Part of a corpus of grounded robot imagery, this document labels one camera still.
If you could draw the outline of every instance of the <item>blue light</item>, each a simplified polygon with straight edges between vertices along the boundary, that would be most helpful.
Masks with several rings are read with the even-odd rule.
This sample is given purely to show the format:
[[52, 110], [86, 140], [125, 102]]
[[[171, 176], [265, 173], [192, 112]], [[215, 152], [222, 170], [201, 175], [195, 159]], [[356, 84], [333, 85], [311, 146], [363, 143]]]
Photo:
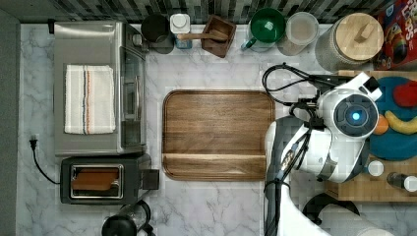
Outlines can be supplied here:
[[359, 120], [359, 119], [361, 118], [361, 115], [359, 115], [359, 113], [358, 113], [358, 112], [355, 112], [355, 113], [353, 113], [353, 114], [352, 114], [352, 118], [353, 118], [354, 120]]

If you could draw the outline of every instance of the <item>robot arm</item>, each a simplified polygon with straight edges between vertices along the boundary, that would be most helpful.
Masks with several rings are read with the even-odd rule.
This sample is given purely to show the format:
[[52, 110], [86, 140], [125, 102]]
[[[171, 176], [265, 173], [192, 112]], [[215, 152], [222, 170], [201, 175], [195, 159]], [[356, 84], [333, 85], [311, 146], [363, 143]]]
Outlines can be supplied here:
[[[311, 130], [304, 122], [294, 116], [287, 116], [273, 122], [266, 137], [267, 181], [289, 172], [286, 156], [294, 150], [306, 132], [311, 132], [308, 150], [304, 159], [297, 159], [294, 166], [315, 174], [318, 178], [342, 183], [353, 178], [357, 166], [365, 162], [368, 154], [361, 154], [366, 139], [378, 123], [378, 108], [375, 100], [382, 95], [378, 82], [366, 74], [360, 74], [349, 83], [335, 87], [322, 94], [317, 102], [317, 115], [324, 120], [322, 130]], [[280, 185], [279, 229], [269, 235], [328, 235], [320, 227], [305, 217], [292, 203], [289, 189]], [[274, 221], [275, 203], [279, 203], [274, 186], [266, 191], [265, 227]]]

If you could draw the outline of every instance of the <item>marble countertop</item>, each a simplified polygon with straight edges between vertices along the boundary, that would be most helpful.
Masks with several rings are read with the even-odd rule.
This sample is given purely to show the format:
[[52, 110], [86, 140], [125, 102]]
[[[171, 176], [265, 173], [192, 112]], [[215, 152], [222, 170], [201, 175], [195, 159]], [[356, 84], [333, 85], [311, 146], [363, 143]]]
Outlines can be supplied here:
[[[323, 32], [329, 26], [321, 26]], [[203, 26], [193, 26], [202, 31]], [[311, 74], [328, 74], [315, 58], [315, 43], [297, 56], [283, 56], [276, 48], [264, 53], [240, 51], [245, 27], [238, 26], [224, 59], [201, 49], [198, 40], [190, 50], [174, 49], [168, 55], [151, 51], [147, 55], [147, 144], [153, 168], [161, 169], [162, 102], [175, 89], [263, 90], [262, 73], [286, 62]], [[51, 177], [59, 176], [59, 160], [53, 143], [53, 44], [47, 25], [22, 25], [21, 33], [20, 128], [18, 152], [18, 235], [100, 235], [105, 217], [119, 206], [69, 206], [59, 200], [59, 188], [37, 172], [28, 140], [39, 134], [38, 158]], [[296, 78], [285, 72], [270, 75], [271, 85], [285, 85]], [[289, 88], [279, 97], [294, 100], [298, 94], [313, 95], [306, 84]], [[288, 114], [276, 105], [276, 117]], [[307, 173], [295, 173], [291, 188], [294, 203], [301, 208], [323, 190]], [[160, 189], [146, 195], [156, 235], [218, 236], [263, 235], [263, 182], [174, 181], [161, 171]], [[417, 207], [402, 205], [358, 206], [364, 215], [396, 235], [410, 235], [415, 229]]]

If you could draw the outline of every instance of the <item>jar lid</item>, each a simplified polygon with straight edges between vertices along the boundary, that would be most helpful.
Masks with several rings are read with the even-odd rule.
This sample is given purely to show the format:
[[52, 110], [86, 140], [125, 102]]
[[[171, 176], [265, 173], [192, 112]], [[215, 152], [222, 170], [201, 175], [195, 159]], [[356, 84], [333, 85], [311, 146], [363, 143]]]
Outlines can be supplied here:
[[371, 161], [368, 171], [370, 175], [378, 177], [384, 173], [384, 165], [378, 160]]
[[404, 188], [408, 192], [416, 192], [417, 191], [417, 177], [415, 176], [408, 176], [404, 180]]
[[169, 22], [173, 33], [190, 32], [190, 16], [187, 14], [172, 15]]
[[355, 13], [338, 22], [335, 43], [346, 57], [358, 61], [369, 60], [381, 50], [384, 31], [372, 16]]
[[136, 236], [137, 234], [135, 222], [125, 215], [109, 217], [101, 228], [102, 236]]

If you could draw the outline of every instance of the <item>striped towel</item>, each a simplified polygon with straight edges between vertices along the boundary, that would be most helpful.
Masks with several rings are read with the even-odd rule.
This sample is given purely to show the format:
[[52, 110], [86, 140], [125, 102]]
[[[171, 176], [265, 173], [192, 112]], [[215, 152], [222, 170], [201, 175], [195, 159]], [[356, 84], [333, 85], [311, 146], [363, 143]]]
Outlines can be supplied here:
[[113, 133], [114, 82], [109, 66], [68, 65], [65, 92], [65, 133]]

